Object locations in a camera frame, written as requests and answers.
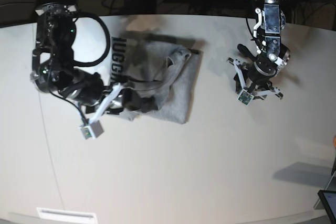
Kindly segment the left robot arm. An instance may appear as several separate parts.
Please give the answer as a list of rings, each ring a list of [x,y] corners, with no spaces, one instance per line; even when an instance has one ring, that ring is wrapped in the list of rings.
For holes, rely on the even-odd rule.
[[[239,52],[251,60],[250,63],[237,63],[238,94],[252,100],[264,100],[269,95],[282,98],[280,90],[273,86],[271,79],[278,75],[290,60],[290,50],[281,42],[281,32],[286,25],[286,17],[280,8],[283,0],[255,0],[256,24],[252,30],[252,40],[257,54],[239,44]]]

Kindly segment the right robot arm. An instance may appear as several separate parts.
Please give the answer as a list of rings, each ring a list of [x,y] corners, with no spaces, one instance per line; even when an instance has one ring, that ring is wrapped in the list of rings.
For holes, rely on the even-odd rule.
[[[109,55],[111,37],[106,24],[94,13],[77,8],[78,0],[37,0],[37,30],[32,51],[31,80],[41,93],[49,93],[75,107],[85,119],[115,90],[106,86],[97,72],[84,68],[102,63]],[[105,48],[94,61],[78,61],[72,48],[77,34],[76,22],[80,18],[95,20],[102,28]]]

